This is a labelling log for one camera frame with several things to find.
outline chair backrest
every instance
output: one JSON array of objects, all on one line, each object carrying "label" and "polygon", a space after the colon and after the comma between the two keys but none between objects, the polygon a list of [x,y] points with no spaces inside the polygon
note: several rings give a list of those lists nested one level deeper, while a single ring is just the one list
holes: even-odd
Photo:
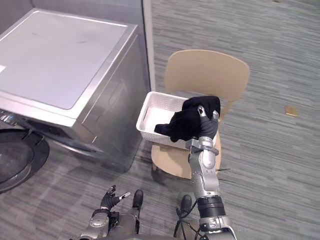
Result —
[{"label": "chair backrest", "polygon": [[249,75],[249,66],[233,56],[210,50],[182,50],[170,56],[164,86],[167,93],[188,91],[227,100],[222,120],[245,91]]}]

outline gray wall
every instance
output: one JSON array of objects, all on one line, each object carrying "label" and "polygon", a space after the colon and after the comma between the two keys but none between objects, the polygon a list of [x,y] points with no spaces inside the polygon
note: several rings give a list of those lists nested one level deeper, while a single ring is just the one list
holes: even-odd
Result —
[{"label": "gray wall", "polygon": [[0,0],[0,33],[32,8],[137,24],[144,78],[150,85],[142,0]]}]

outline plastic basket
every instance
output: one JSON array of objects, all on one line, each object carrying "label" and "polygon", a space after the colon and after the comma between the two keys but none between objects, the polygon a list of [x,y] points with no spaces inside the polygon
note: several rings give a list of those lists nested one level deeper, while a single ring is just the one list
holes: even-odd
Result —
[{"label": "plastic basket", "polygon": [[178,140],[172,142],[170,137],[155,132],[157,124],[168,124],[175,112],[182,109],[182,105],[188,98],[151,91],[147,94],[139,118],[136,122],[138,129],[145,140],[169,145],[179,149],[186,149],[186,142]]}]

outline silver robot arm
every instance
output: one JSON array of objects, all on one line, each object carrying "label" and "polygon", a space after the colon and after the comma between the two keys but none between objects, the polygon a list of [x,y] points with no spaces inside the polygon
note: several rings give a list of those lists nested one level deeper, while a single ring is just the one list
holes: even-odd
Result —
[{"label": "silver robot arm", "polygon": [[219,151],[213,145],[213,138],[218,131],[219,114],[214,111],[212,120],[209,120],[201,105],[198,112],[201,133],[198,139],[189,140],[186,147],[190,149],[188,161],[192,172],[193,192],[200,213],[200,230],[205,233],[201,240],[237,240],[225,212],[216,176],[216,156]]}]

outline washing machine door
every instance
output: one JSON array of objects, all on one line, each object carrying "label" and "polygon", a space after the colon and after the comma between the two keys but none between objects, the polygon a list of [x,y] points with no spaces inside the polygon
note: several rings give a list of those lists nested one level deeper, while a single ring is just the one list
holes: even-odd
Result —
[{"label": "washing machine door", "polygon": [[47,161],[50,148],[28,129],[0,129],[0,193],[31,178]]}]

